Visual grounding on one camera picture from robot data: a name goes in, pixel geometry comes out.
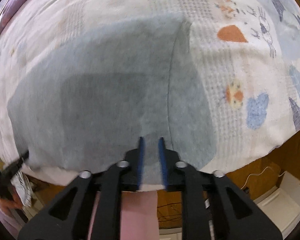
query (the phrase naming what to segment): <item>white cable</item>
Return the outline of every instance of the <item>white cable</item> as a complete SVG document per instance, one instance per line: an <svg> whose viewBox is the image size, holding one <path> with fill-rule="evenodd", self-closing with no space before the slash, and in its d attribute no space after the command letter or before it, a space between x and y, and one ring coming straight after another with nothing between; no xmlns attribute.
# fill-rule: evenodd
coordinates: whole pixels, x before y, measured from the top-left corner
<svg viewBox="0 0 300 240"><path fill-rule="evenodd" d="M272 169L270 166L267 166L267 167L265 167L265 169L264 169L261 173L259 173L259 174L255 174L255 173L250 174L250 175L247 177L247 180L246 180L245 184L243 185L243 187L242 187L241 189L243 189L243 188L247 185L247 182L248 182L250 176L260 176L260 175L261 175L262 173L264 173L265 170L268 169L268 168L270 168L274 173L276 173L276 172L274 171L274 169ZM281 175L278 175L278 178L281 177L281 176L282 176L283 174L285 174L286 172L287 172L287 171L284 171Z"/></svg>

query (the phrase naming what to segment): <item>white wall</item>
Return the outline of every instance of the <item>white wall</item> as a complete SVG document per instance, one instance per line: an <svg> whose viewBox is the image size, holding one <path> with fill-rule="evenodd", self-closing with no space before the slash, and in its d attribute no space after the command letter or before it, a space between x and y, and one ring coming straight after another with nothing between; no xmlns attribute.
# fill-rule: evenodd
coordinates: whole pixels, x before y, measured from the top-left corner
<svg viewBox="0 0 300 240"><path fill-rule="evenodd" d="M300 206L300 180L286 172L280 185L288 195Z"/></svg>

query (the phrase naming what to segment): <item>folded gray garment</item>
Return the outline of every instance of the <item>folded gray garment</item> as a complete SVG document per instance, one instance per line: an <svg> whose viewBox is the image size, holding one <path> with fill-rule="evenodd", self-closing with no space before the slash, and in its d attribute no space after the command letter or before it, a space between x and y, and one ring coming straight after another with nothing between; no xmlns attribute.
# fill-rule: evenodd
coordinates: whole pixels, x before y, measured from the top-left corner
<svg viewBox="0 0 300 240"><path fill-rule="evenodd" d="M202 168L216 142L181 14L124 20L51 52L8 102L19 154L29 165L99 172L144 136L143 183L161 184L157 143Z"/></svg>

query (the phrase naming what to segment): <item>person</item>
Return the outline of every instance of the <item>person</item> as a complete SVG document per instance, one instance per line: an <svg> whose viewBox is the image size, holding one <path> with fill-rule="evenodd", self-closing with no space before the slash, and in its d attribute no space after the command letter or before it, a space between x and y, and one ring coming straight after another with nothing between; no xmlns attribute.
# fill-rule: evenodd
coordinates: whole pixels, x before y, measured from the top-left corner
<svg viewBox="0 0 300 240"><path fill-rule="evenodd" d="M0 222L7 231L17 239L18 233L21 230L22 226L14 218L10 209L22 209L21 199L15 189L12 187L12 198L13 200L7 200L0 198Z"/></svg>

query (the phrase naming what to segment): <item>silver screw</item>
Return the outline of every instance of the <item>silver screw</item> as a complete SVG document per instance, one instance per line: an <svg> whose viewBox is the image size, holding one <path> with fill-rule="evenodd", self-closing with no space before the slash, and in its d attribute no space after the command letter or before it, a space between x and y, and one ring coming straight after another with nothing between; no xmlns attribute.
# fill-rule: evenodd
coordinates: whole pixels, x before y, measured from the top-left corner
<svg viewBox="0 0 300 240"><path fill-rule="evenodd" d="M176 162L177 168L185 168L186 166L188 166L188 164L186 164L185 162Z"/></svg>
<svg viewBox="0 0 300 240"><path fill-rule="evenodd" d="M117 163L117 166L120 167L120 168L126 168L129 165L130 165L130 163L127 162L127 161L120 161L120 162Z"/></svg>
<svg viewBox="0 0 300 240"><path fill-rule="evenodd" d="M81 171L80 174L79 174L79 177L83 178L83 179L90 178L91 177L91 172L90 171Z"/></svg>
<svg viewBox="0 0 300 240"><path fill-rule="evenodd" d="M213 172L213 175L217 178L222 178L225 176L225 174L222 171L216 170Z"/></svg>

